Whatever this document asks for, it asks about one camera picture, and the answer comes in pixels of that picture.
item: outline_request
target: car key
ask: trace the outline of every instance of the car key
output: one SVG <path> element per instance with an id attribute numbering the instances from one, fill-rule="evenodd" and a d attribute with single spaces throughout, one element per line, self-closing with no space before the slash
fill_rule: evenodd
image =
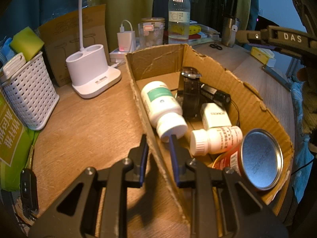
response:
<path id="1" fill-rule="evenodd" d="M 31 145 L 27 168 L 24 168 L 20 174 L 20 192 L 23 211 L 38 211 L 39 208 L 37 201 L 36 176 L 32 171 L 33 154 L 34 146 Z M 24 215 L 28 217 L 30 213 L 25 212 Z"/>

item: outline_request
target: green sponge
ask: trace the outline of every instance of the green sponge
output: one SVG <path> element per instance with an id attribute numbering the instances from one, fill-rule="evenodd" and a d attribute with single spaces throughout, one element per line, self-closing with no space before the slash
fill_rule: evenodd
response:
<path id="1" fill-rule="evenodd" d="M 26 61 L 30 61 L 43 47 L 44 42 L 30 27 L 22 29 L 13 36 L 10 46 L 17 53 L 22 52 Z"/>

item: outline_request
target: black scissors handle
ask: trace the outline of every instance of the black scissors handle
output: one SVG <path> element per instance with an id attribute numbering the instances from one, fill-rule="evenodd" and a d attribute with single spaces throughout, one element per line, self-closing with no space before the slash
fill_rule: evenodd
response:
<path id="1" fill-rule="evenodd" d="M 211 48 L 215 48 L 215 49 L 218 49 L 218 50 L 222 50 L 222 47 L 217 45 L 217 44 L 210 44 L 209 45 Z"/>

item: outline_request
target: silver can lid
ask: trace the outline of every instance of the silver can lid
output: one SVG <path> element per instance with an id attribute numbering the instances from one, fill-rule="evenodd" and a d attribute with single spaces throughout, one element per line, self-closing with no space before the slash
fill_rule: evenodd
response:
<path id="1" fill-rule="evenodd" d="M 279 181 L 283 155 L 276 139 L 263 129 L 249 131 L 242 141 L 241 162 L 245 175 L 258 190 L 269 190 Z"/>

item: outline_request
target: das logo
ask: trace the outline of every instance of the das logo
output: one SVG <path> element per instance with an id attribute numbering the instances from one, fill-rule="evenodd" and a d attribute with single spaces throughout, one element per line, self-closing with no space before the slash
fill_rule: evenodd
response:
<path id="1" fill-rule="evenodd" d="M 298 43 L 301 43 L 302 42 L 302 37 L 297 35 L 297 37 L 295 38 L 296 35 L 294 34 L 291 34 L 291 33 L 285 33 L 284 32 L 284 39 L 285 40 L 291 40 L 291 41 L 297 41 Z"/>

